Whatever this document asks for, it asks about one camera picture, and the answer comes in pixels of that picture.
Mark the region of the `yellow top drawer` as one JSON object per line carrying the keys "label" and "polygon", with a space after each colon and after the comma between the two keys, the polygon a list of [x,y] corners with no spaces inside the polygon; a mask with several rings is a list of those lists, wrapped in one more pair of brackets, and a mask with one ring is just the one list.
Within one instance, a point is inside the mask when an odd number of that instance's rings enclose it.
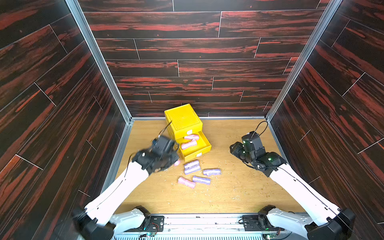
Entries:
{"label": "yellow top drawer", "polygon": [[202,121],[197,121],[197,122],[192,122],[192,121],[172,121],[171,125],[168,128],[168,131],[170,135],[175,139],[180,139],[185,136],[191,135],[198,133],[202,131],[203,129],[203,122]]}

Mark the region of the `yellow drawer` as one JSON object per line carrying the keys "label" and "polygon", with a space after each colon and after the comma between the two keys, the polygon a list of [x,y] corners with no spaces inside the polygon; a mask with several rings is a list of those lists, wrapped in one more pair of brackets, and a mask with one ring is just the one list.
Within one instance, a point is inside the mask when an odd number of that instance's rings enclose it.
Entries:
{"label": "yellow drawer", "polygon": [[168,128],[168,131],[170,135],[175,139],[180,139],[185,136],[191,135],[198,133],[202,131],[203,129],[203,122],[202,121],[197,121],[197,122],[192,122],[192,121],[172,121],[171,125]]}
{"label": "yellow drawer", "polygon": [[211,143],[208,141],[207,137],[202,131],[195,133],[195,135],[199,136],[197,145],[191,146],[185,150],[182,150],[182,144],[188,143],[190,140],[186,140],[184,138],[179,138],[176,140],[176,142],[180,145],[179,155],[186,163],[201,157],[203,154],[208,153],[212,148]]}

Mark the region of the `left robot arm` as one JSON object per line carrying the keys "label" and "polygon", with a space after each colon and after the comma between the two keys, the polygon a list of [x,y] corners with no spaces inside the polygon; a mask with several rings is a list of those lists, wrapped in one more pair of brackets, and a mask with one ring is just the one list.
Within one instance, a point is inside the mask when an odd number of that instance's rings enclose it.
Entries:
{"label": "left robot arm", "polygon": [[165,171],[179,160],[179,144],[163,135],[152,141],[147,149],[133,154],[126,169],[97,198],[84,209],[74,209],[73,223],[85,240],[111,240],[127,230],[138,229],[149,217],[143,207],[116,214],[124,200],[151,174]]}

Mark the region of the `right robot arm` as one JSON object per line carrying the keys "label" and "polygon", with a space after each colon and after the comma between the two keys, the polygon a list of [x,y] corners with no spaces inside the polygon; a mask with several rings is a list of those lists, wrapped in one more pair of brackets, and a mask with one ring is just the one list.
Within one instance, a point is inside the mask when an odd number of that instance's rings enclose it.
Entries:
{"label": "right robot arm", "polygon": [[260,229],[284,229],[307,240],[348,240],[352,236],[356,215],[319,194],[279,154],[266,152],[259,134],[244,135],[241,142],[230,146],[230,153],[280,185],[308,214],[305,217],[268,205],[258,212]]}

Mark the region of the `yellow drawer cabinet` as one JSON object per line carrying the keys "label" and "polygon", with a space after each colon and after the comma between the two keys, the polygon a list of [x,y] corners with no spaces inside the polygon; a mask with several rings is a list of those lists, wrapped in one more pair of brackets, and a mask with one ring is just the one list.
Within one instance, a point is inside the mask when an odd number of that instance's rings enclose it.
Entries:
{"label": "yellow drawer cabinet", "polygon": [[200,137],[199,132],[203,129],[203,122],[196,114],[195,110],[190,104],[175,107],[165,110],[165,117],[167,124],[169,124],[169,132],[175,140],[187,140],[188,143],[182,144],[181,149],[185,150],[189,147],[196,146],[197,144],[190,144],[190,142],[197,142]]}

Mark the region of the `purple roll middle right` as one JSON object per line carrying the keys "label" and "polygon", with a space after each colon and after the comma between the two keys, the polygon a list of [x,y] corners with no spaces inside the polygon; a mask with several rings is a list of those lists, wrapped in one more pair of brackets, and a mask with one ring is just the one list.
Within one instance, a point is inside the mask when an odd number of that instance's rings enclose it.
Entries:
{"label": "purple roll middle right", "polygon": [[203,175],[205,176],[218,176],[221,175],[222,171],[220,169],[204,169]]}

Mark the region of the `purple roll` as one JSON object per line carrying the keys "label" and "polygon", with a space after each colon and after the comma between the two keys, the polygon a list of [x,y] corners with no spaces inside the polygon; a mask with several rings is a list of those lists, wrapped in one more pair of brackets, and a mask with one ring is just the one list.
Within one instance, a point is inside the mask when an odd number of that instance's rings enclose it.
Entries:
{"label": "purple roll", "polygon": [[189,174],[198,172],[198,171],[200,171],[200,170],[201,170],[200,165],[197,165],[197,166],[193,166],[193,167],[190,167],[190,168],[186,168],[186,169],[184,170],[184,173],[185,173],[185,175],[189,175]]}
{"label": "purple roll", "polygon": [[199,183],[199,184],[204,184],[204,185],[210,185],[211,184],[211,179],[209,179],[209,178],[202,178],[202,177],[193,176],[192,180],[194,183]]}
{"label": "purple roll", "polygon": [[205,176],[218,176],[221,175],[222,171],[220,169],[204,169],[203,175]]}
{"label": "purple roll", "polygon": [[192,168],[194,166],[198,166],[199,164],[200,164],[199,160],[194,160],[194,161],[191,161],[191,162],[184,164],[184,168],[189,169],[189,168]]}

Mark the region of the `purple roll upper back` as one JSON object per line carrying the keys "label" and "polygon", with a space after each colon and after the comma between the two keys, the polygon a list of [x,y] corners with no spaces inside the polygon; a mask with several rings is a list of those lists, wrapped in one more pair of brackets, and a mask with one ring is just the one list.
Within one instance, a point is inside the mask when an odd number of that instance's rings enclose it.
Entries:
{"label": "purple roll upper back", "polygon": [[184,168],[189,169],[189,168],[192,168],[194,166],[198,166],[199,164],[200,164],[199,160],[194,160],[194,161],[191,161],[191,162],[184,164]]}

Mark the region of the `purple roll upper front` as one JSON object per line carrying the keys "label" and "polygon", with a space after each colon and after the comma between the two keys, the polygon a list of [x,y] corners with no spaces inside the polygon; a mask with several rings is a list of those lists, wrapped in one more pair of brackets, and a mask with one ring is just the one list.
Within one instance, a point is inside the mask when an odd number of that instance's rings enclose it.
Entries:
{"label": "purple roll upper front", "polygon": [[185,173],[185,175],[189,175],[189,174],[198,172],[198,171],[200,171],[200,170],[201,170],[200,165],[197,165],[197,166],[193,166],[193,167],[190,167],[190,168],[186,168],[186,169],[184,170],[184,173]]}

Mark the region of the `purple roll lower centre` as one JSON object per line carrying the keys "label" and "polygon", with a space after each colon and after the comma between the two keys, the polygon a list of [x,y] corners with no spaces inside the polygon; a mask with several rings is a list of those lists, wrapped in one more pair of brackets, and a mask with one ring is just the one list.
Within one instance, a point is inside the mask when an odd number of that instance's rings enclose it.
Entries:
{"label": "purple roll lower centre", "polygon": [[211,179],[209,179],[209,178],[202,178],[202,177],[193,176],[192,180],[194,183],[199,183],[199,184],[204,184],[204,185],[210,185],[211,184]]}

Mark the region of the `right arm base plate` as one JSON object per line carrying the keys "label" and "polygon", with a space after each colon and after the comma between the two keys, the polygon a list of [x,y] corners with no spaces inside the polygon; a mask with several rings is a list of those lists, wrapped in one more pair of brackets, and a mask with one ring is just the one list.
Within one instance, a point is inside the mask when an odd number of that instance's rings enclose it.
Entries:
{"label": "right arm base plate", "polygon": [[244,226],[246,232],[263,231],[260,226],[259,215],[243,215],[238,223]]}

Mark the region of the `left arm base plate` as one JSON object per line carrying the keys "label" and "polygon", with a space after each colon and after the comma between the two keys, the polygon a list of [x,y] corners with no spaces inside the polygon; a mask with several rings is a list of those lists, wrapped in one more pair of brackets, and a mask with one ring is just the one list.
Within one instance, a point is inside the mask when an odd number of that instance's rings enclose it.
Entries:
{"label": "left arm base plate", "polygon": [[162,215],[150,215],[147,216],[143,222],[144,232],[163,232],[165,224],[165,216]]}

